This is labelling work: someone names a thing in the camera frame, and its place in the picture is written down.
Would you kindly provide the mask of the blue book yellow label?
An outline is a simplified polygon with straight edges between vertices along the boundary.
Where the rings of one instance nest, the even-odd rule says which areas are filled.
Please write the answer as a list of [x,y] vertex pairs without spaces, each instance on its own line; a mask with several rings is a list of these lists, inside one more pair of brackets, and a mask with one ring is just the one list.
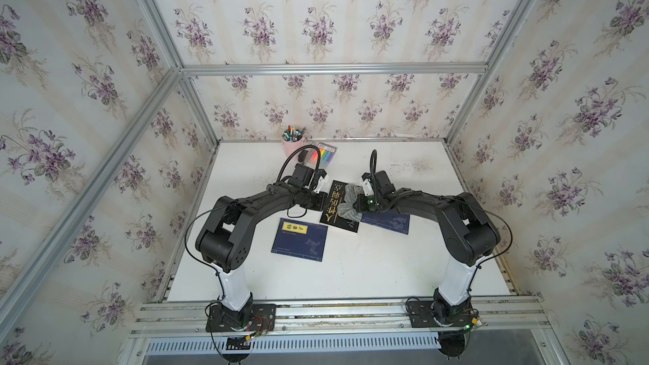
[[271,252],[322,262],[328,227],[321,224],[282,218],[275,235]]
[[400,234],[409,234],[410,216],[405,214],[384,212],[384,213],[364,213],[361,223],[371,226],[377,226],[385,230],[393,231]]

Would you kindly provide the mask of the black portrait book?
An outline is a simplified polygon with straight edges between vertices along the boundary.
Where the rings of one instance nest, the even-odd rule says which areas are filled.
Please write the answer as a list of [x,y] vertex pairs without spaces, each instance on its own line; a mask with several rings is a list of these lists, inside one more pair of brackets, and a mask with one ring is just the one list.
[[326,202],[326,205],[324,206],[323,212],[320,215],[319,223],[326,226],[334,226],[351,233],[357,233],[360,223],[341,219],[341,217],[339,217],[337,214],[338,204],[343,200],[344,187],[347,184],[347,182],[341,182],[337,180],[335,180],[331,184],[331,188],[328,193],[328,200]]

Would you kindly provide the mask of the grey striped cleaning cloth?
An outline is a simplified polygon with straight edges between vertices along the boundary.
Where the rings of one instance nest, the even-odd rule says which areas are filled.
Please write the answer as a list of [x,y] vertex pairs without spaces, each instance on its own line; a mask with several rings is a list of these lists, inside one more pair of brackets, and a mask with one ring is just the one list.
[[363,213],[354,207],[359,196],[364,196],[363,188],[356,184],[347,184],[344,187],[343,200],[338,204],[337,214],[341,219],[360,223]]

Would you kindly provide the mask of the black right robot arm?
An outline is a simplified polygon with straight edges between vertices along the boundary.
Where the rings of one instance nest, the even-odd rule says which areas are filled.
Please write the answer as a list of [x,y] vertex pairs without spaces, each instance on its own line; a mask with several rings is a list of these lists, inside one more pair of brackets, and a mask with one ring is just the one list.
[[429,312],[441,327],[469,331],[478,323],[471,303],[472,284],[482,264],[492,260],[500,243],[493,225],[473,194],[456,196],[429,194],[421,190],[397,189],[388,174],[377,170],[378,152],[373,150],[369,171],[363,174],[362,192],[353,203],[358,213],[397,213],[436,222],[450,257],[440,286],[434,291]]

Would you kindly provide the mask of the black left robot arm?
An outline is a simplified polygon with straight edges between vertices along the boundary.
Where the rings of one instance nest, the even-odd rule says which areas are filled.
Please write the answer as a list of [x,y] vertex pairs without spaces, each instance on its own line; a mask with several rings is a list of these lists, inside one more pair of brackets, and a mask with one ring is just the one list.
[[192,258],[216,272],[221,286],[219,302],[225,323],[235,330],[245,328],[253,317],[253,293],[242,269],[253,243],[257,225],[281,211],[300,206],[306,211],[322,211],[326,193],[316,189],[320,171],[320,151],[304,145],[287,157],[277,180],[252,196],[233,199],[222,196],[214,207],[197,217],[206,217]]

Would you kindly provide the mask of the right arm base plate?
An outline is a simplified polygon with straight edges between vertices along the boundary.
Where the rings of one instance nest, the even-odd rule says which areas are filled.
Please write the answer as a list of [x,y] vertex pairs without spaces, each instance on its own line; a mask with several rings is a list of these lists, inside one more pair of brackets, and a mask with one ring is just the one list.
[[405,308],[412,328],[459,327],[469,330],[479,321],[479,311],[470,300],[452,306],[442,298],[422,300],[409,297]]

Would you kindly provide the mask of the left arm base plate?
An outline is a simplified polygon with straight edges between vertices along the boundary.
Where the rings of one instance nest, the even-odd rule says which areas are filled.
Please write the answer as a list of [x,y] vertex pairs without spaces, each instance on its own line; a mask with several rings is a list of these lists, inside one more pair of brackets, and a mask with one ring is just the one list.
[[226,308],[220,302],[211,304],[207,312],[206,331],[212,333],[253,332],[262,333],[275,329],[277,306],[252,303],[239,312]]

